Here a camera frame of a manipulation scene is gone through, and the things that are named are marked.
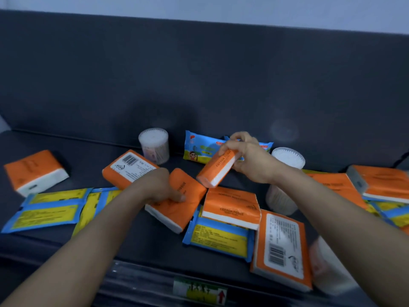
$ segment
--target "barcode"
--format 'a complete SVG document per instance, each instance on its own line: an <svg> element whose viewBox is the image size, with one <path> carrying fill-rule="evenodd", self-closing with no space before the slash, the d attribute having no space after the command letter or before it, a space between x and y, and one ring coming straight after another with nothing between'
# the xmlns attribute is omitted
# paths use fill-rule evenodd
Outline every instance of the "barcode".
<svg viewBox="0 0 409 307"><path fill-rule="evenodd" d="M269 254L268 260L271 263L275 263L277 265L284 267L284 255L285 255L284 248L276 244L273 244L273 243L270 243L269 247L270 247L270 254Z"/></svg>
<svg viewBox="0 0 409 307"><path fill-rule="evenodd" d="M136 159L136 157L133 157L132 155L128 155L122 161L126 162L128 165L132 166L133 164L136 163L137 159Z"/></svg>

